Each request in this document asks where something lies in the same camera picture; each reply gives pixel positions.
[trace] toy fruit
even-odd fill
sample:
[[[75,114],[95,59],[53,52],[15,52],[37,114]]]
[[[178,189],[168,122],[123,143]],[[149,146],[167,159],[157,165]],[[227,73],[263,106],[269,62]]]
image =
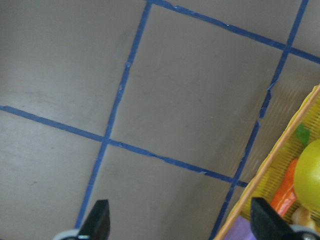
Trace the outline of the toy fruit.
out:
[[[311,142],[301,153],[293,183],[302,205],[320,211],[320,139]]]
[[[294,191],[294,174],[298,158],[294,159],[288,166],[283,181],[273,197],[271,207],[283,217],[291,205],[297,200]]]

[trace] yellow plastic basket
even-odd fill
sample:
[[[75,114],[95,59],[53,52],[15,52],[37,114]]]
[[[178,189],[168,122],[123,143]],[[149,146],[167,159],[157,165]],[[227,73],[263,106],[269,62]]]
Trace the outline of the yellow plastic basket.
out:
[[[245,188],[239,201],[233,207],[225,224],[215,237],[216,240],[224,238],[239,215],[250,219],[252,197],[263,197],[269,203],[271,202],[290,162],[297,158],[304,149],[304,145],[294,135],[296,128],[301,123],[310,130],[310,141],[320,139],[320,85],[313,88],[292,117],[281,137],[261,164],[256,176]],[[299,206],[299,202],[294,203],[284,216],[288,223],[291,223],[291,215]],[[320,227],[320,212],[312,211],[311,218]]]

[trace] orange carrot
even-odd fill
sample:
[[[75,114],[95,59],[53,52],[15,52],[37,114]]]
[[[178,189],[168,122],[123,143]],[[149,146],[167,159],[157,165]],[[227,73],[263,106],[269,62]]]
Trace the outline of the orange carrot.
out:
[[[297,166],[298,158],[292,160],[286,170],[282,183],[273,197],[271,206],[283,217],[291,205],[297,200],[294,191],[294,175]]]

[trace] green leaf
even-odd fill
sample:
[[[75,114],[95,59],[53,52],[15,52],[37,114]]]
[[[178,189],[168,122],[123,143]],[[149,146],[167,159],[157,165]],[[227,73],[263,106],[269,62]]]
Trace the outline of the green leaf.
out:
[[[305,128],[305,125],[301,123],[296,130],[294,135],[304,144],[304,147],[308,145],[310,138],[310,130]]]

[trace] purple object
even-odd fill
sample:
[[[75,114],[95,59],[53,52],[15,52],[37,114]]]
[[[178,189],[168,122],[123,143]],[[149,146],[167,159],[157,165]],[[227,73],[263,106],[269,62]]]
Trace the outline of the purple object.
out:
[[[250,222],[238,216],[234,224],[227,232],[223,240],[256,240],[255,236],[251,232]]]

